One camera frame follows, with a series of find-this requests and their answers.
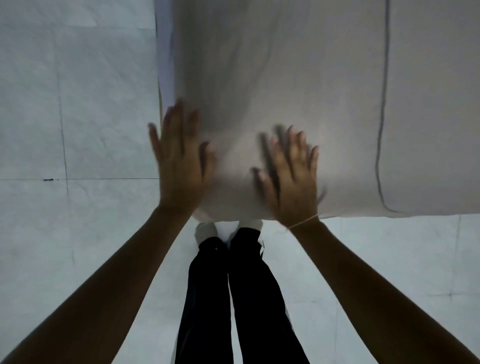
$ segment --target person's right arm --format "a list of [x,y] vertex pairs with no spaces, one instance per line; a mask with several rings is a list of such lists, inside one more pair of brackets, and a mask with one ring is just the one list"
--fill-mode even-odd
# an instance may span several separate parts
[[480,363],[460,341],[314,217],[318,147],[309,153],[304,133],[296,133],[292,128],[289,138],[288,158],[278,140],[272,139],[279,191],[271,178],[261,172],[265,198],[280,223],[286,227],[296,225],[291,228],[292,233],[330,285],[375,359],[379,363]]

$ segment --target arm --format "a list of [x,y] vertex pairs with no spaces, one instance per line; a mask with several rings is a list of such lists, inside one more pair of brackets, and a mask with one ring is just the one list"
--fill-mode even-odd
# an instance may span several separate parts
[[[318,148],[289,129],[289,160],[276,139],[272,157],[280,191],[260,175],[280,223],[294,226],[317,214]],[[328,282],[359,336],[379,363],[480,363],[454,336],[343,245],[315,217],[291,229]]]
[[181,103],[167,113],[161,140],[149,125],[160,173],[159,206],[4,363],[113,361],[160,264],[212,179],[214,154],[207,148],[202,173],[197,128],[197,113],[183,127]]

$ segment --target person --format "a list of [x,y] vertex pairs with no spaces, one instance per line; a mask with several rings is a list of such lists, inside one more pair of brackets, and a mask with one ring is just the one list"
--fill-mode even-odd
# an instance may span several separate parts
[[[113,361],[154,275],[214,174],[214,151],[197,140],[198,112],[186,122],[183,114],[181,102],[168,110],[160,139],[149,125],[161,196],[151,217],[5,358],[5,364]],[[265,199],[276,219],[291,227],[376,360],[480,363],[315,217],[318,147],[309,152],[305,134],[293,128],[288,137],[286,154],[277,139],[271,140],[277,178],[260,172]],[[240,223],[228,249],[213,225],[198,227],[199,252],[190,265],[175,363],[233,362],[228,283],[244,363],[308,363],[280,288],[261,259],[260,229],[258,221]]]

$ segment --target white tile floor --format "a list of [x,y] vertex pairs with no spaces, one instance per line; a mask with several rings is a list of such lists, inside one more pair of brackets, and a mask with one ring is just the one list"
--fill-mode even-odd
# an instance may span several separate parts
[[[0,2],[0,358],[155,206],[146,132],[158,121],[154,27],[151,0]],[[480,355],[480,215],[327,224]],[[189,221],[168,253],[117,363],[168,362],[194,228]],[[310,361],[373,363],[292,236],[268,222],[263,239]]]

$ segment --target pant leg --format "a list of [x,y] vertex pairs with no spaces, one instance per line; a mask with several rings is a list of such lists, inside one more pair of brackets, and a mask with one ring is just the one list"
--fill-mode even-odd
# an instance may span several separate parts
[[232,239],[228,279],[244,364],[308,363],[286,313],[280,287],[260,257],[260,232]]
[[228,249],[218,237],[200,244],[188,273],[176,364],[233,363],[227,266]]

